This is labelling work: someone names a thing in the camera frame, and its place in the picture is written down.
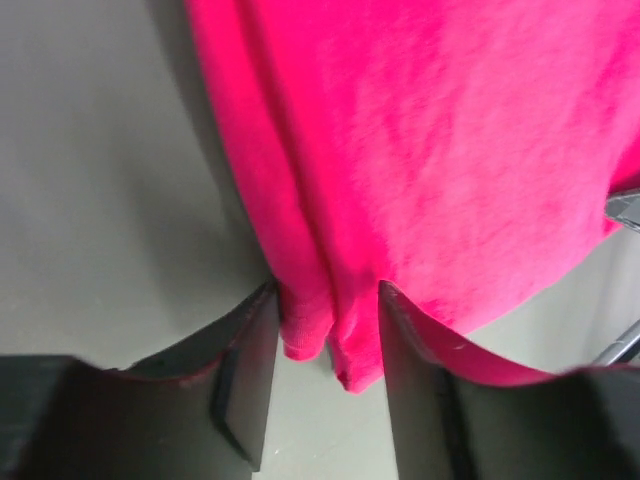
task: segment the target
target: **garment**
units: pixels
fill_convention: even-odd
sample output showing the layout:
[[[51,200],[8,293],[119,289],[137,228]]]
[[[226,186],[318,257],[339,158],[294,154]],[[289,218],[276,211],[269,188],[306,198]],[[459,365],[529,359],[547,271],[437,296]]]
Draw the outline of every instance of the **garment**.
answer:
[[[640,184],[638,0],[186,0],[286,354],[382,374],[377,282],[468,333]]]

